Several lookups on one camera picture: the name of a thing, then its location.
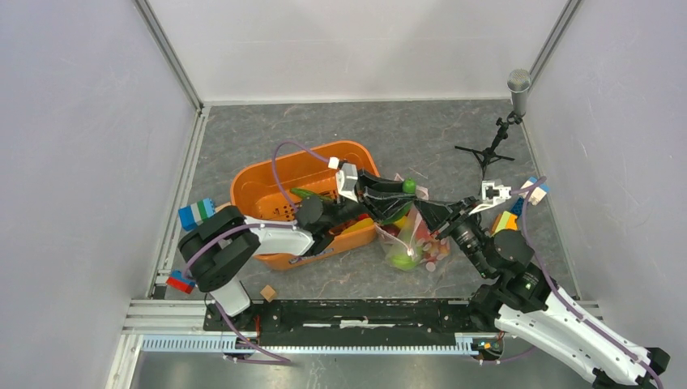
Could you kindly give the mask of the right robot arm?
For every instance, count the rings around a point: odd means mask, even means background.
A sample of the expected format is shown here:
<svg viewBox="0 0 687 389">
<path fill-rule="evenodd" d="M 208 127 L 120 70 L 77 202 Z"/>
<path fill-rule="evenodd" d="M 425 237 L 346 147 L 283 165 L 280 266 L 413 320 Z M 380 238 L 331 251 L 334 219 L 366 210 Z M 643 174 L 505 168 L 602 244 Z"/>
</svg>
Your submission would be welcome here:
<svg viewBox="0 0 687 389">
<path fill-rule="evenodd" d="M 437 239 L 450 237 L 483 284 L 468 303 L 468 321 L 479 331 L 504 331 L 555 357 L 594 388 L 661 388 L 670 356 L 644 348 L 610 330 L 584 310 L 542 267 L 522 232 L 494 235 L 481 228 L 472 197 L 457 203 L 418 199 L 417 211 Z"/>
</svg>

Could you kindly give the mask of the green round fruit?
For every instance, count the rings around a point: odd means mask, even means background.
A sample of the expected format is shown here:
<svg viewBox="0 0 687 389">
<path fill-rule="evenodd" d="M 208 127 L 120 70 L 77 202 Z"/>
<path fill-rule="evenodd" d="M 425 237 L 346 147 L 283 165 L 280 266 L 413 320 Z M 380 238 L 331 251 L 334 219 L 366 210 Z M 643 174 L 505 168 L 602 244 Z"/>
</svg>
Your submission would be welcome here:
<svg viewBox="0 0 687 389">
<path fill-rule="evenodd" d="M 418 266 L 418 262 L 407 254 L 393 254 L 389 258 L 390 264 L 402 271 L 410 271 Z"/>
</svg>

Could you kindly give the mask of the small green chili pepper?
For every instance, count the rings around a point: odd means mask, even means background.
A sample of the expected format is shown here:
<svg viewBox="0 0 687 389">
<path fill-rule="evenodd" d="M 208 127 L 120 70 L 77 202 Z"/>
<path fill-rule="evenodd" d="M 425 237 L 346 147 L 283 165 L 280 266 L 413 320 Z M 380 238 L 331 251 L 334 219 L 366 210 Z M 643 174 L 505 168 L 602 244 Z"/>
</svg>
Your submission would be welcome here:
<svg viewBox="0 0 687 389">
<path fill-rule="evenodd" d="M 405 194 L 414 195 L 416 193 L 416 182 L 411 179 L 404 179 L 402 183 L 402 191 Z"/>
</svg>

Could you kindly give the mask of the clear zip top bag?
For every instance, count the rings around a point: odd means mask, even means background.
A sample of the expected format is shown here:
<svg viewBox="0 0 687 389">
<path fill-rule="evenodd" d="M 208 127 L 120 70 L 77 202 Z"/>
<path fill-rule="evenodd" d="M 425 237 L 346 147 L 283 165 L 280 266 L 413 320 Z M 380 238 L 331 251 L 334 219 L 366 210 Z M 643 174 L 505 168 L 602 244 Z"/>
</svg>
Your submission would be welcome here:
<svg viewBox="0 0 687 389">
<path fill-rule="evenodd" d="M 383 231 L 382 225 L 375 225 L 386 261 L 390 264 L 389 258 L 393 254 L 407 254 L 419 263 L 417 267 L 424 267 L 424 264 L 421 262 L 421 246 L 429 240 L 437 239 L 431 236 L 420 213 L 412 205 L 406 216 L 392 224 L 400 228 L 398 237 L 393 237 Z"/>
</svg>

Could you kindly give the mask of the orange plastic tub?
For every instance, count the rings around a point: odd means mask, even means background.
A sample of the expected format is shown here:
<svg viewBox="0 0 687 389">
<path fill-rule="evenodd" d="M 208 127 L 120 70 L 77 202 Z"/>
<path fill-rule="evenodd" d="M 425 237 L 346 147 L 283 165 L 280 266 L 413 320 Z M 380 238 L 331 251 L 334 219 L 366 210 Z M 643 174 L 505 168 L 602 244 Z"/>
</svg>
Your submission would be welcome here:
<svg viewBox="0 0 687 389">
<path fill-rule="evenodd" d="M 359 169 L 365 169 L 375 175 L 378 174 L 377 166 L 368 149 L 357 142 L 340 140 L 314 147 L 313 151 L 326 158 L 334 156 L 341 160 L 347 160 Z M 325 162 L 311 156 L 308 152 L 299 151 L 277 157 L 276 171 L 280 183 L 295 204 L 299 204 L 301 199 L 290 193 L 289 190 L 292 188 L 305 188 L 332 198 L 337 196 L 335 171 L 329 169 Z M 255 219 L 295 220 L 295 211 L 275 183 L 271 160 L 253 164 L 239 172 L 230 188 L 230 203 L 238 207 L 244 215 L 252 216 Z M 317 256 L 296 257 L 291 254 L 256 254 L 254 258 L 273 270 L 286 271 L 368 245 L 377 237 L 374 226 L 355 233 L 341 234 L 343 230 L 356 221 L 333 229 L 332 232 L 336 233 L 337 236 Z"/>
</svg>

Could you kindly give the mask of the dark purple plum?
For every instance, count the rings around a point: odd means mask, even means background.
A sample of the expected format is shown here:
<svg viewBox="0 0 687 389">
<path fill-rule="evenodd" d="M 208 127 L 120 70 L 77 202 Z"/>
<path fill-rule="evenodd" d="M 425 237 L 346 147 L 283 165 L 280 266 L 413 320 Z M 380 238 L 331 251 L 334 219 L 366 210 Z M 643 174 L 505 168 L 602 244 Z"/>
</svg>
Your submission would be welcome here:
<svg viewBox="0 0 687 389">
<path fill-rule="evenodd" d="M 382 230 L 393 237 L 398 237 L 400 234 L 400 228 L 395 224 L 386 224 L 382 226 Z"/>
</svg>

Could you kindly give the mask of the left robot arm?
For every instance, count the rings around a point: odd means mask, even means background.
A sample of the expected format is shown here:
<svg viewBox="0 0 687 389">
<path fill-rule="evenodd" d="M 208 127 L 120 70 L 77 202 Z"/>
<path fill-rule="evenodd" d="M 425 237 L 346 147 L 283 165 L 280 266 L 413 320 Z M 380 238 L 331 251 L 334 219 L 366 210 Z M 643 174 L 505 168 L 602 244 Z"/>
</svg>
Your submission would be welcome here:
<svg viewBox="0 0 687 389">
<path fill-rule="evenodd" d="M 184 277 L 211 296 L 217 310 L 235 330 L 254 321 L 254 308 L 237 274 L 260 254 L 315 256 L 335 240 L 334 230 L 369 216 L 376 224 L 404 216 L 416 200 L 402 181 L 377 177 L 360 169 L 339 170 L 336 196 L 313 194 L 302 199 L 292 221 L 260 220 L 227 206 L 187 233 L 177 249 L 185 261 Z"/>
</svg>

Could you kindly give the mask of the red cherry bunch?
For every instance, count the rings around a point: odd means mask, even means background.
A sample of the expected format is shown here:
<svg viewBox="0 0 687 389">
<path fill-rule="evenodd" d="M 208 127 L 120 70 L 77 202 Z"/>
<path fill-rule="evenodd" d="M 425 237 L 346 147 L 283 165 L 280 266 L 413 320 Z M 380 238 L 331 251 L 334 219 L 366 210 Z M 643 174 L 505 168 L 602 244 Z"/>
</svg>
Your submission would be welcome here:
<svg viewBox="0 0 687 389">
<path fill-rule="evenodd" d="M 423 243 L 422 249 L 422 263 L 429 272 L 434 272 L 437 268 L 437 262 L 442 261 L 450 255 L 450 240 L 444 238 L 441 240 L 429 240 Z"/>
</svg>

